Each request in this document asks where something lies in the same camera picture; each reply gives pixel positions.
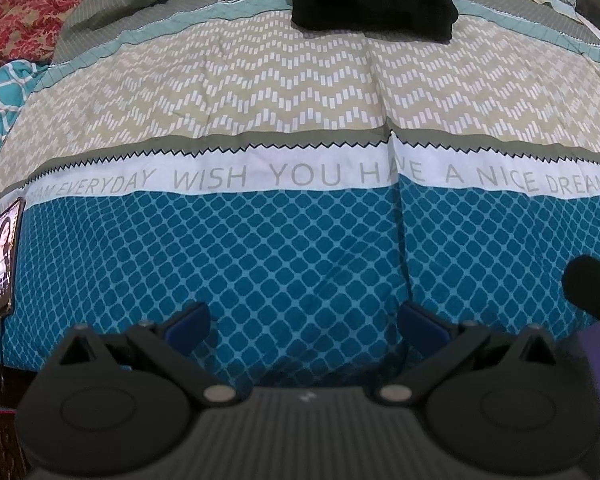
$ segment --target white logo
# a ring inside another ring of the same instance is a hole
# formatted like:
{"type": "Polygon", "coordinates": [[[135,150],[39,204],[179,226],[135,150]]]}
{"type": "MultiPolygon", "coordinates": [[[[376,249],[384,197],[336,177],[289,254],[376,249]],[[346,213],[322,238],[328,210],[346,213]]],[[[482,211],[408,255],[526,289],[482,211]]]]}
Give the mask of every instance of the white logo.
{"type": "Polygon", "coordinates": [[[302,402],[311,402],[314,399],[317,399],[318,396],[314,394],[311,390],[307,391],[307,393],[298,396],[298,399],[302,400],[302,402]]]}

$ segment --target silver screw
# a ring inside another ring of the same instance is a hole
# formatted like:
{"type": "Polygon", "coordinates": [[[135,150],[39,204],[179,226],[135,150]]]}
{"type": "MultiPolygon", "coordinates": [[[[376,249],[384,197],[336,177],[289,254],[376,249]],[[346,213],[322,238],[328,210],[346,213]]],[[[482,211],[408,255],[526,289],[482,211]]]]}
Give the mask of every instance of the silver screw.
{"type": "Polygon", "coordinates": [[[380,388],[380,396],[389,402],[406,402],[412,395],[411,388],[402,384],[388,384],[380,388]]]}
{"type": "Polygon", "coordinates": [[[218,403],[234,400],[237,395],[236,391],[226,384],[214,384],[213,386],[209,386],[202,394],[209,402],[218,403]]]}

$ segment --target woman's long dark hair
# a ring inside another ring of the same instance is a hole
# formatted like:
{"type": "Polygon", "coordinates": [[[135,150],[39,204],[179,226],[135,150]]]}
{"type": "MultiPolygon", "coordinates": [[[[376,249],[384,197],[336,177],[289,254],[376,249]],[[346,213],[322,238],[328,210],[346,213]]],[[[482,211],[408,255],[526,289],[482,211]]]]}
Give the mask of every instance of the woman's long dark hair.
{"type": "MultiPolygon", "coordinates": [[[[4,219],[4,222],[2,222],[2,225],[0,226],[0,238],[2,238],[2,233],[6,227],[9,227],[11,234],[11,218],[8,216],[4,219]]],[[[7,240],[7,243],[2,246],[2,255],[4,256],[4,265],[6,269],[9,270],[9,240],[7,240]]]]}

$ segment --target beige chevron pattern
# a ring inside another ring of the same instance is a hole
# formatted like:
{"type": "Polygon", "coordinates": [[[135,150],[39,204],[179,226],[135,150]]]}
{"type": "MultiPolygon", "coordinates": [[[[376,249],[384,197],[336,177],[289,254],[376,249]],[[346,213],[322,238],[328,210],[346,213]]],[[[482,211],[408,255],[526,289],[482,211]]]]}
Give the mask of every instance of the beige chevron pattern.
{"type": "Polygon", "coordinates": [[[450,44],[306,34],[290,13],[211,20],[32,95],[0,153],[0,192],[60,156],[170,133],[403,128],[600,152],[600,64],[461,16],[450,44]]]}

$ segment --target phone screen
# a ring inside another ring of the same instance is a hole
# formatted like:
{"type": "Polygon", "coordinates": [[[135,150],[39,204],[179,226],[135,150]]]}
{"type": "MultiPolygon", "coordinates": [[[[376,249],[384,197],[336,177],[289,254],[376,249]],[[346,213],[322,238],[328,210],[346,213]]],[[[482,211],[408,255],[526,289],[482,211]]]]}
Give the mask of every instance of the phone screen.
{"type": "Polygon", "coordinates": [[[19,198],[0,215],[0,319],[13,310],[13,279],[24,200],[19,198]]]}

